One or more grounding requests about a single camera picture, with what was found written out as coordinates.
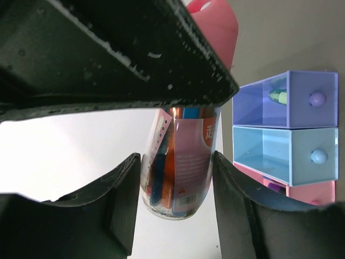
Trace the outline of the purple drawer box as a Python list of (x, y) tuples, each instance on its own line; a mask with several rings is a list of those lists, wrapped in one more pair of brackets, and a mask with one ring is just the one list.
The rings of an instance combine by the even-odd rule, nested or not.
[[(287, 105), (271, 101), (271, 89), (287, 90)], [(232, 99), (232, 123), (302, 129), (338, 126), (337, 72), (289, 70), (240, 87)]]

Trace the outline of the black marker purple cap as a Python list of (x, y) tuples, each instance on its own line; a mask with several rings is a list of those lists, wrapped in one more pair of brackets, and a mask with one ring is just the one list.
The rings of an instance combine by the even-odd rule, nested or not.
[(270, 182), (267, 186), (269, 189), (277, 192), (277, 193), (280, 193), (280, 194), (283, 194), (285, 195), (286, 194), (286, 190), (285, 190), (285, 187), (284, 186), (281, 186), (281, 185), (278, 185), (274, 182)]

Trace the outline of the colourful tube pink cap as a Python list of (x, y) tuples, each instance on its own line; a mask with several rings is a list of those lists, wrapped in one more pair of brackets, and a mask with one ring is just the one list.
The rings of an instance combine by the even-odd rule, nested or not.
[[(192, 1), (187, 10), (227, 69), (232, 66), (238, 22), (227, 1)], [(150, 212), (187, 219), (204, 201), (212, 177), (220, 110), (161, 108), (141, 165), (141, 189)]]

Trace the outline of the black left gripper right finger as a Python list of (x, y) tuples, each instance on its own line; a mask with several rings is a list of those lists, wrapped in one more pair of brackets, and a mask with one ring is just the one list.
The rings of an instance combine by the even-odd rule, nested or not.
[(223, 258), (344, 258), (344, 203), (315, 206), (275, 192), (213, 155)]

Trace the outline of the pink drawer box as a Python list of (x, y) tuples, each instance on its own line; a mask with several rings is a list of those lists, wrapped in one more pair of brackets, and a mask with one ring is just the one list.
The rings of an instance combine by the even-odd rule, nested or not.
[(334, 203), (336, 199), (335, 181), (326, 181), (321, 183), (314, 183), (310, 185), (291, 187), (282, 182), (275, 181), (273, 179), (263, 176), (258, 171), (250, 169), (240, 163), (233, 163), (234, 166), (242, 173), (258, 181), (264, 186), (268, 186), (270, 182), (274, 182), (278, 185), (284, 186), (286, 190), (285, 196), (302, 201), (304, 203), (310, 203), (316, 206), (327, 205)]

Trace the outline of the light blue drawer box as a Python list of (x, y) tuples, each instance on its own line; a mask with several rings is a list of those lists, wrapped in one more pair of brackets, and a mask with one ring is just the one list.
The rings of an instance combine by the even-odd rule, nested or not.
[(289, 186), (339, 178), (338, 128), (233, 126), (233, 160)]

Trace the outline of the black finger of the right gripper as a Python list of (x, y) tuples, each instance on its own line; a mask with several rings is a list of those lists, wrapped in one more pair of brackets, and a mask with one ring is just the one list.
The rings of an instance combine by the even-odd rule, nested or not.
[(238, 90), (181, 1), (1, 1), (1, 121), (220, 107)]

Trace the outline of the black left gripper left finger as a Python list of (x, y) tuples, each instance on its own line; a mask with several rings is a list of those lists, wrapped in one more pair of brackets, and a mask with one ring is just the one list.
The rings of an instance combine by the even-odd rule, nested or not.
[(127, 258), (132, 254), (141, 157), (57, 201), (1, 195), (1, 258)]

